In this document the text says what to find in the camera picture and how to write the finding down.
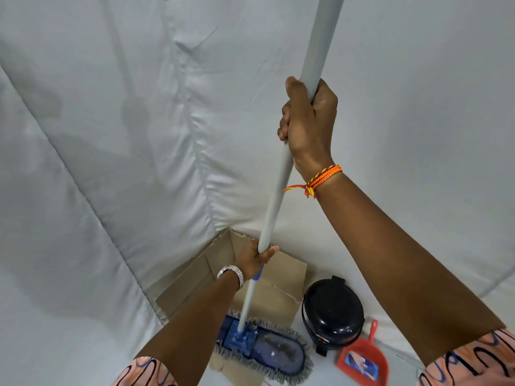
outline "mop head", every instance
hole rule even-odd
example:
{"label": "mop head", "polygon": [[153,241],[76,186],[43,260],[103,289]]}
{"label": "mop head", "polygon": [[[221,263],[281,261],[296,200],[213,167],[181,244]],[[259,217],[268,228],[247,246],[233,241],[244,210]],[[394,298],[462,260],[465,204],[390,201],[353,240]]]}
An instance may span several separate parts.
{"label": "mop head", "polygon": [[240,313],[229,311],[213,351],[225,359],[290,386],[303,383],[311,374],[311,346],[293,329],[252,318],[237,332]]}

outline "watch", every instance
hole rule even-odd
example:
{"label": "watch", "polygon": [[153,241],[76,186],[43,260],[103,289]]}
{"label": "watch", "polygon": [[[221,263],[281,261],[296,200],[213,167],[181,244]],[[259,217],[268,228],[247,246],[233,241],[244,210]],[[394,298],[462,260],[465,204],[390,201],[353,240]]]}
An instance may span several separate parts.
{"label": "watch", "polygon": [[224,272],[228,271],[228,270],[231,270],[233,271],[236,275],[238,275],[238,279],[240,280],[240,288],[238,288],[238,291],[241,290],[241,287],[243,287],[243,283],[244,280],[243,280],[243,272],[241,272],[241,269],[239,269],[237,266],[225,266],[223,267],[220,272],[218,273],[218,275],[216,275],[216,278],[220,278]]}

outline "hand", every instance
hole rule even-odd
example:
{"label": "hand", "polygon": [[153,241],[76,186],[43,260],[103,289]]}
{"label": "hand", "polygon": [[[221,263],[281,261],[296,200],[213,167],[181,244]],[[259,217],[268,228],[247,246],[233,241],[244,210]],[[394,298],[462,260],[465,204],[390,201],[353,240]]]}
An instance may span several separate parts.
{"label": "hand", "polygon": [[306,87],[295,77],[286,79],[290,100],[283,107],[277,135],[288,140],[295,168],[306,182],[334,164],[331,158],[331,137],[336,119],[338,97],[320,79],[312,104]]}
{"label": "hand", "polygon": [[245,281],[252,279],[260,272],[261,267],[279,250],[278,246],[270,246],[263,252],[258,252],[258,241],[250,241],[236,257],[236,266],[243,272]]}

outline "tent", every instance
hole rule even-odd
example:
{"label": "tent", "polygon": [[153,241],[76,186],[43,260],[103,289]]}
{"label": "tent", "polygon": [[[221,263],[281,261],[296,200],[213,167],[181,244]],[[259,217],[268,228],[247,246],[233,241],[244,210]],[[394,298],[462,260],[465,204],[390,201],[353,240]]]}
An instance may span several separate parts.
{"label": "tent", "polygon": [[[175,268],[227,227],[259,235],[317,3],[0,0],[6,384],[109,384]],[[513,9],[345,0],[323,77],[335,160],[515,327]],[[289,193],[272,243],[347,279],[414,356],[316,202]]]}

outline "patterned sleeve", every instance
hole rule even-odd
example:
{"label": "patterned sleeve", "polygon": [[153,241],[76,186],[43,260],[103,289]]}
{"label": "patterned sleeve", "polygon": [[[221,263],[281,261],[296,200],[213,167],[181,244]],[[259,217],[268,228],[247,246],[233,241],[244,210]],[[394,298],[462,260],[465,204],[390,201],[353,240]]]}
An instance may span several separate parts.
{"label": "patterned sleeve", "polygon": [[163,363],[150,357],[134,359],[111,386],[178,386]]}
{"label": "patterned sleeve", "polygon": [[447,352],[420,375],[419,386],[515,386],[515,336],[502,329]]}

